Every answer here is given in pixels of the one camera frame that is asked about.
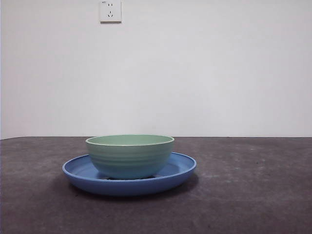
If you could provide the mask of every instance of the plate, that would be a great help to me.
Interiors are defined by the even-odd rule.
[[[136,196],[159,193],[174,188],[193,173],[196,161],[172,152],[167,164],[155,175],[145,179],[112,179],[100,173],[89,155],[75,157],[63,164],[70,182],[87,192],[110,196]]]

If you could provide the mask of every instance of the dark carpet surface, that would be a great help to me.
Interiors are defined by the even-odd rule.
[[[312,138],[176,137],[195,173],[122,198],[81,191],[63,174],[87,154],[85,139],[1,141],[1,233],[312,234]]]

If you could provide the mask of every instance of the electrical outlet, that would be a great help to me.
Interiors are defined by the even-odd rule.
[[[102,0],[99,15],[100,22],[121,22],[121,0]]]

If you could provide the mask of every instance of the green bowl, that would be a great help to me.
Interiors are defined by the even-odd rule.
[[[98,171],[115,179],[146,178],[162,169],[174,138],[157,135],[114,135],[86,139],[91,161]]]

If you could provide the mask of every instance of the plate rim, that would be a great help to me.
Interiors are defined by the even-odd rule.
[[[184,154],[181,154],[181,153],[177,153],[177,152],[171,152],[172,154],[176,154],[176,155],[180,155],[180,156],[184,156],[184,157],[187,157],[188,159],[190,159],[194,164],[191,168],[183,171],[183,172],[179,172],[179,173],[175,173],[175,174],[172,174],[172,175],[166,175],[166,176],[160,176],[160,177],[155,177],[155,178],[146,178],[146,179],[114,179],[114,180],[111,180],[111,179],[97,179],[97,178],[87,178],[87,177],[83,177],[83,176],[79,176],[79,175],[75,175],[73,173],[70,173],[69,171],[67,171],[65,169],[65,166],[70,163],[71,161],[74,161],[78,158],[81,158],[81,157],[85,157],[85,156],[89,156],[89,154],[87,155],[82,155],[82,156],[78,156],[78,157],[75,157],[75,158],[72,158],[71,160],[68,160],[67,162],[65,162],[62,166],[62,169],[63,169],[63,172],[67,175],[67,176],[70,176],[70,177],[74,177],[74,178],[77,178],[77,179],[83,179],[83,180],[88,180],[88,181],[95,181],[95,182],[110,182],[110,183],[120,183],[120,182],[141,182],[141,181],[151,181],[151,180],[159,180],[159,179],[166,179],[166,178],[170,178],[170,177],[175,177],[175,176],[179,176],[179,175],[182,175],[182,174],[185,174],[187,172],[190,172],[192,171],[193,169],[196,168],[197,166],[197,162],[194,158],[188,156],[188,155],[184,155]]]

